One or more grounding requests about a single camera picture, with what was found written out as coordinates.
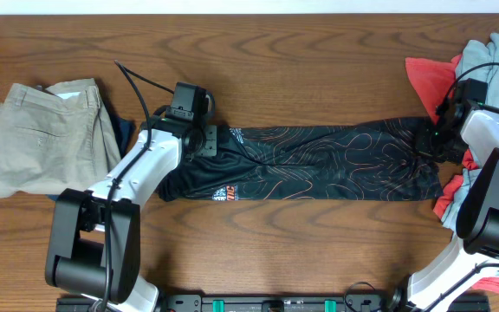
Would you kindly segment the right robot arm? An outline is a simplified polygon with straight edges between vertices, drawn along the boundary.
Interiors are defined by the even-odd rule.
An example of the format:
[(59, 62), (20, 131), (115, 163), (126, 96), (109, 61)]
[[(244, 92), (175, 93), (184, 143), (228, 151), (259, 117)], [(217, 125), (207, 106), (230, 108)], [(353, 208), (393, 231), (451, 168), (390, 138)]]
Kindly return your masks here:
[(481, 168), (458, 214), (450, 244), (396, 289), (386, 311), (447, 311), (481, 279), (499, 270), (499, 108), (486, 103), (488, 85), (455, 81), (437, 107), (437, 122), (420, 131), (417, 151), (438, 162), (466, 152)]

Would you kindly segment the black printed cycling jersey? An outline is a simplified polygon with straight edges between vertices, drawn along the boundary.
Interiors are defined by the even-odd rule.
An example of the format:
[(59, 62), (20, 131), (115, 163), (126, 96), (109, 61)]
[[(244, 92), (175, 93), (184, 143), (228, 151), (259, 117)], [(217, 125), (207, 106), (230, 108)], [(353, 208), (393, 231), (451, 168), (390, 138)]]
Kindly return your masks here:
[(159, 197), (216, 201), (349, 199), (421, 201), (443, 188), (436, 163), (414, 149), (426, 118), (354, 126), (220, 126), (217, 154), (180, 164)]

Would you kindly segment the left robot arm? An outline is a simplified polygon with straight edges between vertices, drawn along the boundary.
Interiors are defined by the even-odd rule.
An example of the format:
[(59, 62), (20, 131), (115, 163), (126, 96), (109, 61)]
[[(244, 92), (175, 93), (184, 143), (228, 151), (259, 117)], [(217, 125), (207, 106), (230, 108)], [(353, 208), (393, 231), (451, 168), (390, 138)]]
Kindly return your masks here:
[(166, 309), (158, 287), (139, 273), (141, 212), (181, 162), (216, 155), (214, 113), (209, 91), (178, 83), (171, 104), (146, 116), (135, 145), (103, 180), (58, 196), (45, 279), (70, 295), (56, 310)]

